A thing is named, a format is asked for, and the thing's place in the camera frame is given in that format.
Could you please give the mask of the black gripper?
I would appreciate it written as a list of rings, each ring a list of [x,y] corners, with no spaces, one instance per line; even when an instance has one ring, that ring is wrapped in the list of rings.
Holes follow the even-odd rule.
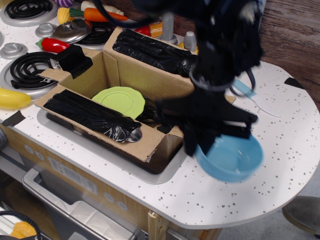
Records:
[[[199,87],[185,96],[158,100],[156,109],[160,122],[183,132],[184,150],[191,157],[197,144],[208,153],[220,135],[248,138],[258,120],[257,115],[229,103],[224,91]]]

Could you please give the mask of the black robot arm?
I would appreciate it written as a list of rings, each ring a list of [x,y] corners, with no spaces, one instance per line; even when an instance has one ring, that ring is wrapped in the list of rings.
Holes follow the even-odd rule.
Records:
[[[249,138],[255,114],[237,108],[225,98],[234,78],[259,65],[263,54],[259,25],[262,17],[257,0],[135,0],[137,10],[147,18],[121,22],[94,2],[114,26],[133,29],[144,26],[165,13],[174,13],[195,24],[198,55],[149,37],[117,43],[116,49],[145,64],[172,73],[189,75],[194,91],[181,98],[156,102],[160,123],[176,125],[184,134],[184,148],[192,156],[197,147],[208,152],[215,138],[231,135]]]

